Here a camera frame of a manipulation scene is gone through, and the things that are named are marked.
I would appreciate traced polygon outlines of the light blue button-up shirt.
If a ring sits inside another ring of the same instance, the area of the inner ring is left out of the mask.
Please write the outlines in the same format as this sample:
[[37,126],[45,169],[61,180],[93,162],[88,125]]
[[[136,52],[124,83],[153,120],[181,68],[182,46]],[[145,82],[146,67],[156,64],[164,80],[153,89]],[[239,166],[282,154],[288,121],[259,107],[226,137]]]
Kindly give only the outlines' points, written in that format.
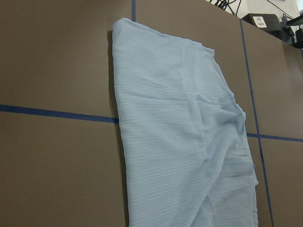
[[122,18],[112,55],[132,227],[256,227],[258,181],[214,50]]

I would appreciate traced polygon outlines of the black monitor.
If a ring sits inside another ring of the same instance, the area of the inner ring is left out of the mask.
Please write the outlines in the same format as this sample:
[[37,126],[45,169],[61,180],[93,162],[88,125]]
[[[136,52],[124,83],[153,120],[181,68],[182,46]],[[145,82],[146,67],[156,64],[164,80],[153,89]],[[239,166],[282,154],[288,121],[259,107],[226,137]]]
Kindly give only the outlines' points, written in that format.
[[303,28],[300,27],[295,32],[292,29],[292,27],[303,25],[302,16],[288,20],[287,16],[278,19],[275,14],[249,13],[241,19],[295,48],[303,48]]

